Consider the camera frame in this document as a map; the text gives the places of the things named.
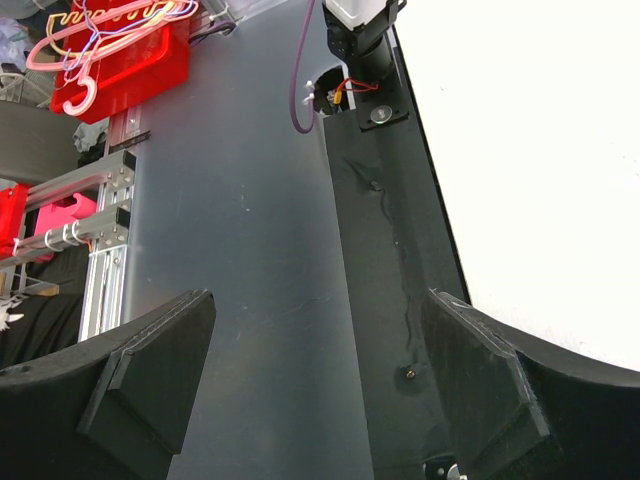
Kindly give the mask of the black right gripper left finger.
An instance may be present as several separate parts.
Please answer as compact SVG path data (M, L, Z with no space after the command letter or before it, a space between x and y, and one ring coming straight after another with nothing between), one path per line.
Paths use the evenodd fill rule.
M1 371L4 479L164 479L180 454L216 306L190 290Z

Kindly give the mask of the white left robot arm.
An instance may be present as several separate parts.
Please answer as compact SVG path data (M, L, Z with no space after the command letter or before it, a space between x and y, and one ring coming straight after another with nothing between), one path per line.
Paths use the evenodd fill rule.
M402 1L325 1L324 19L331 53L344 63L346 78L333 103L354 96L361 130L368 131L407 117L408 106L388 35Z

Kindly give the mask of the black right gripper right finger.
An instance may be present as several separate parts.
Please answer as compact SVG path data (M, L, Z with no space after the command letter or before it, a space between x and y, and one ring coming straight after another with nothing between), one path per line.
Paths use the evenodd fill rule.
M436 289L429 361L469 479L636 479L639 374L507 326Z

